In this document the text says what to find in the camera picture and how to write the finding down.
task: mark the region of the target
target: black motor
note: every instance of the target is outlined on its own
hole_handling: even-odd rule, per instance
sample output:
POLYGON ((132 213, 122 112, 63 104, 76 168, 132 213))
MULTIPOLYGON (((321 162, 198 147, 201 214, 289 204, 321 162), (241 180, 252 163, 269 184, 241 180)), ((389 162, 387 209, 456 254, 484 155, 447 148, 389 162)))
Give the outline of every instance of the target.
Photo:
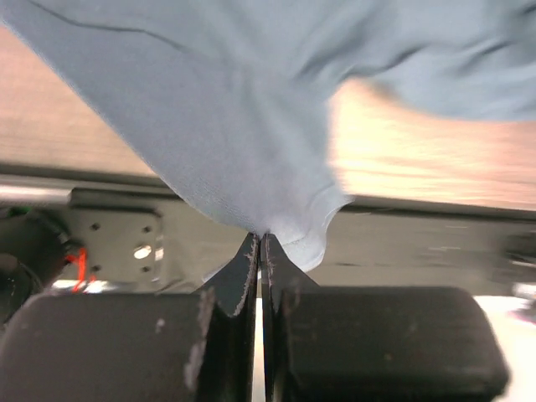
POLYGON ((64 268, 66 233, 52 219, 3 210, 0 218, 0 324, 64 268))

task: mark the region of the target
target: towel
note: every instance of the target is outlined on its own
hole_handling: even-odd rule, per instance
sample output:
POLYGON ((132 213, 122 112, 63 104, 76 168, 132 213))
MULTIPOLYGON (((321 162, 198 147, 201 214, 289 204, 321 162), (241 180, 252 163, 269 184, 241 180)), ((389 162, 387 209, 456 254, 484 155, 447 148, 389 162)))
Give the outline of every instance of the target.
POLYGON ((276 235, 304 271, 353 199, 327 165, 346 79, 442 116, 536 120, 536 0, 0 0, 0 13, 181 198, 276 235))

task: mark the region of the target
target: light blue cloth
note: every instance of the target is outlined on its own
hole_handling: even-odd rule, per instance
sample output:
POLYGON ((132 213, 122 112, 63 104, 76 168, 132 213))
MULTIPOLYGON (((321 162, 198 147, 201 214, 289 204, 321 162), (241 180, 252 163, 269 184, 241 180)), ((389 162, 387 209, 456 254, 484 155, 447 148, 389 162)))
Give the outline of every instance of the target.
POLYGON ((349 76, 443 116, 536 120, 536 0, 0 6, 178 195, 221 223, 273 233, 305 271, 351 199, 326 161, 326 102, 349 76))

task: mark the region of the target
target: wooden table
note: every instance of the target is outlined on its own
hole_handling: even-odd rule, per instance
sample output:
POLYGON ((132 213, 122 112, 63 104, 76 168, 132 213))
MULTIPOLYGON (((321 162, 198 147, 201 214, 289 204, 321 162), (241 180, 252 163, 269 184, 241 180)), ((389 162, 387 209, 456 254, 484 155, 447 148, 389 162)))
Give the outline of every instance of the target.
MULTIPOLYGON (((0 161, 154 175, 5 28, 0 94, 0 161)), ((536 209, 536 123, 442 120, 357 81, 331 106, 330 163, 349 193, 536 209)))

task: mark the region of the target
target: red wire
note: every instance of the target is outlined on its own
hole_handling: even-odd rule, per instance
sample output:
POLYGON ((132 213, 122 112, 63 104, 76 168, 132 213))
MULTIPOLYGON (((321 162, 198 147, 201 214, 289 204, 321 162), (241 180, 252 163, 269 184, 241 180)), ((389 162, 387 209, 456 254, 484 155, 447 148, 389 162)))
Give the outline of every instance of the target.
POLYGON ((73 292, 77 292, 85 282, 85 269, 87 265, 87 252, 84 248, 80 249, 78 257, 78 281, 76 282, 73 292))

